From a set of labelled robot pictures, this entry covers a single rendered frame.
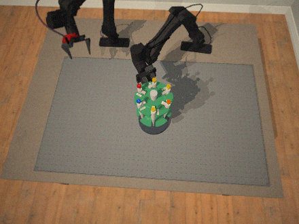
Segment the white pipette with blue button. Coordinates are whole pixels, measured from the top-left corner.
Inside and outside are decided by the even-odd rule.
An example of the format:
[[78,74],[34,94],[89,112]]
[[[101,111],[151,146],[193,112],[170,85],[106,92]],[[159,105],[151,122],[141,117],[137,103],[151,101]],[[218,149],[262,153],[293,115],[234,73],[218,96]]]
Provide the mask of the white pipette with blue button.
[[[146,104],[145,101],[141,102],[141,100],[139,98],[137,99],[137,107],[138,107],[138,109],[140,107],[142,107],[142,105],[144,105],[144,104]],[[139,111],[139,113],[140,113],[141,118],[144,118],[143,114],[140,111]]]

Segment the white pipette with yellow button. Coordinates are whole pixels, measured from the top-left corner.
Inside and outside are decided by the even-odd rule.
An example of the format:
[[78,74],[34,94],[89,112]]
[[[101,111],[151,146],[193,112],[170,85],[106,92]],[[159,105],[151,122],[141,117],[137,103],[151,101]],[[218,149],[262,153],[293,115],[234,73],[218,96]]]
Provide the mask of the white pipette with yellow button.
[[171,85],[167,84],[166,90],[162,92],[162,95],[164,95],[164,94],[167,95],[170,93],[170,91],[171,91]]
[[155,106],[152,106],[152,108],[151,108],[151,119],[152,119],[153,126],[154,126],[155,118],[156,118],[156,108],[155,108]]

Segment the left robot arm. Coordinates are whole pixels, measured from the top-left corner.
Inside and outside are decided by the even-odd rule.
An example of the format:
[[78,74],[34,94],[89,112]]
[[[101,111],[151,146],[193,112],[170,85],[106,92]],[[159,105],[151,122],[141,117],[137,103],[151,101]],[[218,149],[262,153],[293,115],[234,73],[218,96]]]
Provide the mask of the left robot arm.
[[[154,40],[152,43],[148,45],[146,43],[145,46],[142,43],[139,43],[139,44],[134,44],[130,47],[131,58],[135,68],[138,64],[141,65],[143,62],[149,65],[150,64],[149,54],[151,56],[152,64],[156,62],[158,59],[157,57],[160,55],[160,51],[163,45],[166,43],[166,41],[155,48],[152,47],[156,45],[158,42],[170,37],[173,34],[173,32],[181,25],[185,26],[186,30],[189,33],[188,36],[193,40],[193,44],[192,42],[182,41],[180,50],[188,51],[188,52],[198,52],[203,54],[211,53],[212,45],[204,44],[205,36],[198,29],[196,25],[196,16],[193,15],[191,12],[189,12],[186,8],[185,9],[183,8],[184,6],[173,6],[169,9],[170,14],[166,22],[164,23],[162,28],[158,31],[158,33],[155,35],[155,37],[148,42],[150,43]],[[181,11],[176,9],[180,9]],[[176,14],[177,12],[179,13]],[[176,14],[176,15],[173,16],[172,14],[174,15]],[[148,48],[146,47],[146,45]],[[152,48],[152,50],[149,48]]]

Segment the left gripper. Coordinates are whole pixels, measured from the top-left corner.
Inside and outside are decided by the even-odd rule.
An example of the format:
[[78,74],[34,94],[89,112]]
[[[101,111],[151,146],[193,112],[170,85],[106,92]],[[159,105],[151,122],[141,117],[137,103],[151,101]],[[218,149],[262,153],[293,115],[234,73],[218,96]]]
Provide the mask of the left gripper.
[[145,62],[143,62],[141,65],[138,64],[136,66],[136,70],[138,74],[136,74],[137,83],[141,82],[142,85],[147,82],[152,82],[152,79],[156,76],[156,68],[154,67],[154,70],[152,72],[146,73],[145,67],[148,67],[152,64],[147,65]]

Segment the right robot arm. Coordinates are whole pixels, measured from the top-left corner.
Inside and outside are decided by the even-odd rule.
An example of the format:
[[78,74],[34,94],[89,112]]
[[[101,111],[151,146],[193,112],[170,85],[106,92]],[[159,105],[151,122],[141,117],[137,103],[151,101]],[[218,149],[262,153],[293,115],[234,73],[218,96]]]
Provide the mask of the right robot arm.
[[[77,11],[86,0],[58,0],[60,9],[47,13],[46,23],[52,29],[62,28],[64,26],[75,25],[74,16],[77,16]],[[102,33],[107,37],[101,37],[99,41],[100,47],[129,47],[129,38],[118,38],[114,22],[114,3],[115,0],[103,0],[103,25],[101,26]],[[65,10],[66,11],[65,11]],[[63,43],[64,48],[72,48],[74,39],[71,37],[71,42]]]

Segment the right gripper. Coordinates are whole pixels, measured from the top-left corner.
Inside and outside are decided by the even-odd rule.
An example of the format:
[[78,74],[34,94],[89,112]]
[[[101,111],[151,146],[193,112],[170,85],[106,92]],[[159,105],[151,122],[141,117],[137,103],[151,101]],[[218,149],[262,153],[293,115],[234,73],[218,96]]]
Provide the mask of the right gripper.
[[[65,30],[66,30],[66,32],[67,32],[68,35],[64,35],[64,36],[67,37],[67,39],[68,39],[69,42],[71,42],[71,37],[74,39],[74,43],[81,42],[81,41],[86,41],[88,52],[90,54],[90,45],[89,45],[90,38],[89,39],[85,39],[85,37],[86,37],[85,35],[82,35],[81,37],[79,37],[80,34],[79,34],[78,29],[77,29],[77,25],[73,25],[73,26],[71,26],[71,28],[69,28],[69,26],[66,26]],[[66,43],[64,37],[63,37],[63,41],[62,42]],[[69,48],[66,49],[63,46],[61,46],[61,48],[64,49],[64,51],[66,51],[66,53],[69,55],[70,59],[72,59],[71,53],[69,51]]]

